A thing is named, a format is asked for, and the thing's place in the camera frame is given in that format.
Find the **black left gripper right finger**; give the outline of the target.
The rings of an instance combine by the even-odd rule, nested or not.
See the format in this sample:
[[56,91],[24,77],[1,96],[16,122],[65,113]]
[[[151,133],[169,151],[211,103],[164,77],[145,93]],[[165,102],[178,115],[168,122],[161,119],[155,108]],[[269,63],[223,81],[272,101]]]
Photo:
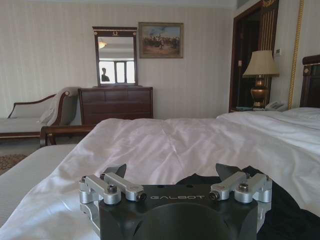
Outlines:
[[227,200],[230,192],[234,192],[234,199],[240,203],[272,201],[272,180],[267,175],[257,173],[251,177],[236,166],[221,163],[217,163],[215,168],[221,182],[210,186],[209,197],[212,200]]

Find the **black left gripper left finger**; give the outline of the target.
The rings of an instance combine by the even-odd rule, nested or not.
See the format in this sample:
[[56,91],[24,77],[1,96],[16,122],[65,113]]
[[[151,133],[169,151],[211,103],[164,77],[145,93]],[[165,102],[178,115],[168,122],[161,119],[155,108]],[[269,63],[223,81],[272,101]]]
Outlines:
[[122,194],[128,201],[140,202],[146,199],[144,187],[127,181],[117,173],[115,168],[109,168],[97,177],[95,175],[83,176],[79,181],[79,201],[89,204],[103,200],[105,204],[118,204]]

